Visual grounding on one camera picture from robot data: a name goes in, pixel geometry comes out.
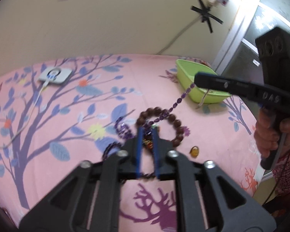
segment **green basket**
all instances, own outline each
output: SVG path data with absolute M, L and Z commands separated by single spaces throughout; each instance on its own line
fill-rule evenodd
M 182 59 L 176 60 L 176 66 L 177 66 L 177 78 L 185 90 L 194 82 L 194 75 L 197 74 L 198 72 L 207 72 L 210 74 L 216 74 L 215 71 L 213 71 L 208 66 L 187 60 Z M 206 91 L 207 91 L 206 89 L 195 87 L 191 90 L 189 96 L 192 99 L 192 101 L 199 103 L 201 102 Z M 205 104 L 219 103 L 229 96 L 231 95 L 224 91 L 209 90 L 209 93 L 205 97 L 204 103 Z

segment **grey cable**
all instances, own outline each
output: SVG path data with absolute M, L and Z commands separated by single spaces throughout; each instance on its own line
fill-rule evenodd
M 163 52 L 165 52 L 167 49 L 169 49 L 174 42 L 182 35 L 184 34 L 191 26 L 193 26 L 195 23 L 197 23 L 198 20 L 200 20 L 201 15 L 195 18 L 193 21 L 191 21 L 189 24 L 187 24 L 168 44 L 165 46 L 162 50 L 156 53 L 156 55 L 161 55 Z

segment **person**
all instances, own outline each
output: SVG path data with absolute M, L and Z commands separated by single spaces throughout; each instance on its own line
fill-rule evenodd
M 273 170 L 273 176 L 278 183 L 275 199 L 283 203 L 283 210 L 279 210 L 283 214 L 290 211 L 290 118 L 280 123 L 280 131 L 287 135 L 280 158 Z M 264 109 L 259 111 L 254 138 L 259 152 L 265 158 L 269 156 L 271 150 L 278 148 L 279 135 L 271 127 L 271 120 Z

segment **beige wall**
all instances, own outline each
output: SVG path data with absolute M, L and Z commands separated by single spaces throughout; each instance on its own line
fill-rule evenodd
M 212 13 L 214 33 L 198 22 L 164 54 L 212 62 L 241 0 Z M 1 0 L 0 75 L 35 62 L 103 53 L 155 54 L 196 18 L 197 0 Z

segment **purple deer print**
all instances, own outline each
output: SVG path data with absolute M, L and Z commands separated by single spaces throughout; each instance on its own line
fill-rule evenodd
M 135 193 L 133 199 L 141 200 L 141 204 L 136 201 L 135 206 L 143 210 L 147 214 L 147 218 L 137 218 L 124 213 L 122 210 L 120 210 L 120 215 L 124 218 L 132 220 L 133 222 L 149 222 L 153 220 L 151 224 L 159 223 L 163 232 L 176 232 L 176 211 L 170 210 L 171 207 L 176 206 L 174 192 L 171 191 L 171 193 L 164 194 L 162 189 L 158 188 L 157 190 L 161 196 L 161 200 L 155 201 L 151 193 L 146 190 L 143 184 L 139 183 L 138 186 L 141 190 Z M 157 206 L 160 210 L 157 213 L 152 213 L 152 205 Z

